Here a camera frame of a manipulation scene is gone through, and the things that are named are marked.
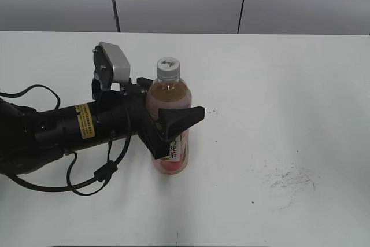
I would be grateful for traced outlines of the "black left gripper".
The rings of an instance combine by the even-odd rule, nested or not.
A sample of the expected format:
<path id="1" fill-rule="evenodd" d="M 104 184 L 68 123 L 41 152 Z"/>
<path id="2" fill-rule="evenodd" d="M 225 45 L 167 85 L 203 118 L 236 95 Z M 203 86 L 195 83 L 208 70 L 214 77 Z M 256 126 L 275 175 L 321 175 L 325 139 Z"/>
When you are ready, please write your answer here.
<path id="1" fill-rule="evenodd" d="M 153 157 L 161 159 L 168 155 L 170 141 L 205 118 L 205 108 L 161 108 L 157 124 L 146 109 L 152 84 L 153 80 L 139 77 L 120 91 L 103 91 L 97 82 L 97 135 L 106 140 L 138 135 Z"/>

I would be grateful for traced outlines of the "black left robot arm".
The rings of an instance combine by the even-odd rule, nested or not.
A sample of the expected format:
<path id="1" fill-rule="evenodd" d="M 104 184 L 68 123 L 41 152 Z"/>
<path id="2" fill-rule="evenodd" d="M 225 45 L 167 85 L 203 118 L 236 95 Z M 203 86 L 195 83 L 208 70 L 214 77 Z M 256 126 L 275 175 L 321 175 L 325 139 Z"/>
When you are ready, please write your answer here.
<path id="1" fill-rule="evenodd" d="M 1 173 L 28 174 L 64 155 L 138 135 L 155 158 L 169 139 L 145 107 L 151 80 L 139 78 L 122 91 L 92 82 L 93 102 L 45 112 L 1 101 Z"/>

